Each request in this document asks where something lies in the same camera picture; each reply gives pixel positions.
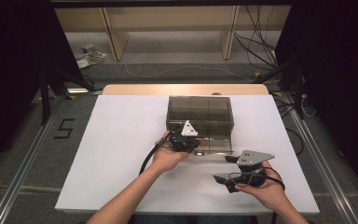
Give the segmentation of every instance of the floor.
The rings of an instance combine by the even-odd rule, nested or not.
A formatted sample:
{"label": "floor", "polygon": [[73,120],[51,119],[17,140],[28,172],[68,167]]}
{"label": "floor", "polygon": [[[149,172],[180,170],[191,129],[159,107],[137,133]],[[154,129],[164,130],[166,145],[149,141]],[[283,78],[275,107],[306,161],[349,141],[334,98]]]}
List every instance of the floor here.
{"label": "floor", "polygon": [[[240,35],[250,37],[252,33]],[[275,45],[279,36],[280,32],[268,32],[268,42]],[[255,80],[255,73],[263,76],[268,72],[252,66],[251,63],[267,67],[255,57],[248,58],[237,41],[234,41],[230,59],[223,60],[216,32],[133,33],[121,62],[112,60],[105,34],[67,34],[67,37],[77,58],[83,56],[80,47],[86,44],[93,44],[98,51],[107,54],[103,63],[82,69],[83,74],[100,87],[108,83],[136,82],[249,83]],[[267,59],[257,45],[253,45],[252,50]],[[269,91],[278,89],[277,80],[279,76],[265,84]],[[71,94],[74,97],[65,98],[50,95],[54,118],[50,124],[40,125],[41,102],[37,94],[10,142],[11,148],[0,155],[0,211],[6,211],[0,213],[0,223],[85,223],[91,216],[65,214],[54,206],[97,95]],[[290,92],[275,98],[277,106],[281,101],[292,102]],[[358,180],[345,158],[337,154],[337,146],[321,118],[316,113],[298,120],[290,107],[279,108],[285,127],[304,139],[304,149],[298,160],[321,210],[319,215],[306,215],[306,218],[314,223],[358,223]],[[313,112],[311,105],[305,109],[310,114]],[[72,129],[66,138],[67,132],[60,131],[64,122]],[[44,137],[34,142],[41,133]],[[299,151],[301,141],[295,134],[288,134],[294,149]],[[28,165],[23,163],[24,158],[29,159]],[[3,201],[8,189],[16,189],[17,193]],[[257,218],[259,223],[270,223],[270,216]]]}

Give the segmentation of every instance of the transparent plastic box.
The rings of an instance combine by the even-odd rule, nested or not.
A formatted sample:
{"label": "transparent plastic box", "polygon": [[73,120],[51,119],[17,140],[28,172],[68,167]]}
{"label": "transparent plastic box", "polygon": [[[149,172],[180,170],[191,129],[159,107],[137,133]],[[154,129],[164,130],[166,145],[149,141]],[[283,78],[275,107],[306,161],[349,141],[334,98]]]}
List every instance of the transparent plastic box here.
{"label": "transparent plastic box", "polygon": [[170,96],[167,129],[189,120],[201,141],[195,155],[231,154],[234,127],[229,97]]}

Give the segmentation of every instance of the human hand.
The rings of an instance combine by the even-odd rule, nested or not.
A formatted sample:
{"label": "human hand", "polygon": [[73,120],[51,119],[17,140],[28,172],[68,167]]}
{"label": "human hand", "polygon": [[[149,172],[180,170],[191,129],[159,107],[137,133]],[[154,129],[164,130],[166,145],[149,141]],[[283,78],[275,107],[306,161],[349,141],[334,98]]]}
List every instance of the human hand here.
{"label": "human hand", "polygon": [[[262,166],[271,168],[271,165],[268,161],[263,161]],[[268,176],[275,179],[280,179],[279,175],[273,170],[265,169],[265,171]],[[240,187],[236,185],[235,189],[252,194],[265,207],[275,212],[280,208],[283,208],[285,205],[291,204],[287,199],[286,194],[284,193],[283,187],[279,183],[269,179],[267,179],[266,182],[258,188],[252,187],[250,185],[246,187]]]}
{"label": "human hand", "polygon": [[[167,136],[169,132],[162,135],[163,138]],[[173,169],[180,161],[188,158],[187,152],[175,152],[168,149],[170,145],[168,143],[165,146],[161,146],[153,156],[153,162],[150,167],[156,168],[161,174]]]}

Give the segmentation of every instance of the white tabletop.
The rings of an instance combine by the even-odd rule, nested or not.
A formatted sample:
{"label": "white tabletop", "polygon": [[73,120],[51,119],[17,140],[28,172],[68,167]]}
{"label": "white tabletop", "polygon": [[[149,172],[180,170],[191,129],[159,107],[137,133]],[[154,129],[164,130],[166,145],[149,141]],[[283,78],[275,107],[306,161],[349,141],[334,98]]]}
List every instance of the white tabletop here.
{"label": "white tabletop", "polygon": [[[319,213],[310,187],[269,95],[229,96],[234,117],[233,156],[245,149],[271,153],[286,194],[302,214]],[[169,96],[102,95],[56,209],[99,210],[138,175],[142,162],[166,130]],[[213,175],[238,172],[224,156],[191,156],[163,174],[147,192],[136,213],[187,215],[258,215],[270,213],[253,196],[228,193]]]}

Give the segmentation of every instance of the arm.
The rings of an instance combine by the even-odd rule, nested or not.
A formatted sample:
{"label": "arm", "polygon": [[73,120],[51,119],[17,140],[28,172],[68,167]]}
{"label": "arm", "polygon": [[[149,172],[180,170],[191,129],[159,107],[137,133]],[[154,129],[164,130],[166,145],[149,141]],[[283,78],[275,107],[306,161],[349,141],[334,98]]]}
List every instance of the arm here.
{"label": "arm", "polygon": [[[271,167],[271,165],[268,161],[263,161],[263,167]],[[268,176],[279,179],[279,176],[270,169],[266,169],[266,173]],[[286,224],[309,223],[297,212],[292,203],[290,203],[282,186],[274,181],[267,179],[266,183],[259,188],[254,188],[252,186],[242,188],[237,185],[235,186],[235,189],[255,196],[265,207],[280,216]]]}
{"label": "arm", "polygon": [[187,157],[187,152],[173,152],[160,147],[153,157],[152,164],[115,198],[95,213],[88,224],[127,223],[135,208],[158,177],[164,172],[173,169]]}

